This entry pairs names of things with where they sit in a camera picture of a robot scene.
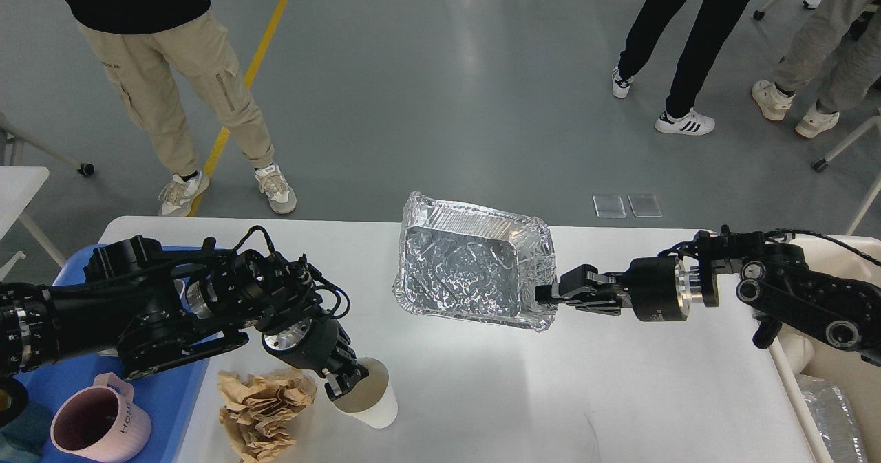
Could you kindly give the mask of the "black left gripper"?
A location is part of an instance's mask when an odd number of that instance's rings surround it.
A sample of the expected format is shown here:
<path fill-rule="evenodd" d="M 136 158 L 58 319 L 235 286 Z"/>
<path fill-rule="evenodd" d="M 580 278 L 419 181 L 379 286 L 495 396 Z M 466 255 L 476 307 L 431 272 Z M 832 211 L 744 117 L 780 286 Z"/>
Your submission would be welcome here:
<path fill-rule="evenodd" d="M 302 319 L 278 334 L 263 334 L 262 346 L 287 365 L 322 376 L 331 401 L 346 396 L 370 375 L 353 360 L 350 338 L 336 319 Z"/>

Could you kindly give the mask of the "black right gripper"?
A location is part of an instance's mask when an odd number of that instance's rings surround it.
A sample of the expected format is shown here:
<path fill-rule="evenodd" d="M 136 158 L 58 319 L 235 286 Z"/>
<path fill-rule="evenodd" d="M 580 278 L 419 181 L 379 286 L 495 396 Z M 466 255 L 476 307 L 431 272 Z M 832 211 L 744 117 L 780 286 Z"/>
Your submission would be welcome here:
<path fill-rule="evenodd" d="M 637 319 L 645 322 L 683 321 L 693 303 L 719 305 L 717 278 L 708 260 L 686 265 L 680 257 L 640 257 L 623 272 L 601 274 L 583 263 L 560 276 L 560 281 L 535 287 L 535 302 L 567 304 L 576 310 L 619 316 L 628 295 Z"/>

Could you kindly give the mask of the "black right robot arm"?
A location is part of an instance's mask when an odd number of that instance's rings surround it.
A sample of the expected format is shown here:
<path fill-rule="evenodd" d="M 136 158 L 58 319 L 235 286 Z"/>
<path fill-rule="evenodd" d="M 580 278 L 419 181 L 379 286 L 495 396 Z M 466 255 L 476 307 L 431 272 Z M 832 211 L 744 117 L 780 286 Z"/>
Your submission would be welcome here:
<path fill-rule="evenodd" d="M 770 347 L 789 325 L 879 365 L 879 287 L 812 271 L 792 241 L 796 235 L 702 230 L 657 256 L 634 259 L 625 272 L 600 274 L 585 263 L 554 284 L 537 286 L 535 299 L 609 316 L 630 308 L 644 322 L 683 321 L 693 303 L 718 306 L 717 276 L 735 274 L 737 299 L 755 309 L 759 321 L 756 347 Z"/>

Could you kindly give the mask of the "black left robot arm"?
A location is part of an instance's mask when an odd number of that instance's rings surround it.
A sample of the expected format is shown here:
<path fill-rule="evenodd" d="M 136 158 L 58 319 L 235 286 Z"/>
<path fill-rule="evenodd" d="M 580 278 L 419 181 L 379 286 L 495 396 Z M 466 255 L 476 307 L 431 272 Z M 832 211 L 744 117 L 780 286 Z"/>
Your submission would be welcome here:
<path fill-rule="evenodd" d="M 126 380 L 144 378 L 244 346 L 254 327 L 268 354 L 317 373 L 330 400 L 346 396 L 370 374 L 339 324 L 349 297 L 305 256 L 266 245 L 262 255 L 207 237 L 196 250 L 166 250 L 135 235 L 95 249 L 83 283 L 2 285 L 3 387 L 107 348 Z"/>

